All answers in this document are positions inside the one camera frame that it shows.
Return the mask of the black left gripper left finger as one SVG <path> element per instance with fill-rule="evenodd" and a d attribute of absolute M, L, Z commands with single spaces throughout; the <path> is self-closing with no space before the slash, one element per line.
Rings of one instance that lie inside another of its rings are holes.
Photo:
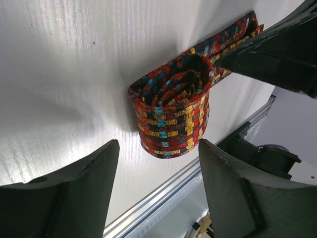
<path fill-rule="evenodd" d="M 114 139 L 57 171 L 1 186 L 1 237 L 101 238 L 119 150 Z"/>

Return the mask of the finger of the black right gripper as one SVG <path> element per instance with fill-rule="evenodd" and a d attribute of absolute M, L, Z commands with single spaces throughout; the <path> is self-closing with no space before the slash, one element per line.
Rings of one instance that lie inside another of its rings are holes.
<path fill-rule="evenodd" d="M 316 12 L 289 20 L 252 37 L 224 53 L 219 66 L 316 98 Z"/>
<path fill-rule="evenodd" d="M 316 7 L 317 7 L 317 0 L 305 0 L 302 4 L 300 4 L 294 11 L 292 11 L 284 19 L 289 20 L 296 17 L 298 14 L 314 12 Z"/>

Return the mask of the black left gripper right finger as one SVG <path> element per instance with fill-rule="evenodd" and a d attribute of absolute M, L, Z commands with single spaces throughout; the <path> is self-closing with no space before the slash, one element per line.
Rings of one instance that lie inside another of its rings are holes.
<path fill-rule="evenodd" d="M 261 171 L 206 139 L 199 160 L 215 237 L 316 237 L 315 185 Z"/>

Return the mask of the red multicolour patterned tie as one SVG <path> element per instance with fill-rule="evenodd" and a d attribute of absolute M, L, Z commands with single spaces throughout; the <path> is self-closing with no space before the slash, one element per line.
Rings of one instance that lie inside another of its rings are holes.
<path fill-rule="evenodd" d="M 210 89 L 230 74 L 218 66 L 220 57 L 263 28 L 251 11 L 130 85 L 146 152 L 169 159 L 195 148 L 207 128 Z"/>

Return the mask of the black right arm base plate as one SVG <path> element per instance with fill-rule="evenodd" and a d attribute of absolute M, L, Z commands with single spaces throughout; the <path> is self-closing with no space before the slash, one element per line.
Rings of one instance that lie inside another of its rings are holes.
<path fill-rule="evenodd" d="M 245 135 L 250 126 L 251 123 L 249 121 L 245 122 L 233 132 L 225 136 L 225 138 L 217 144 L 217 147 L 227 154 L 252 165 L 259 150 L 257 146 L 245 140 Z"/>

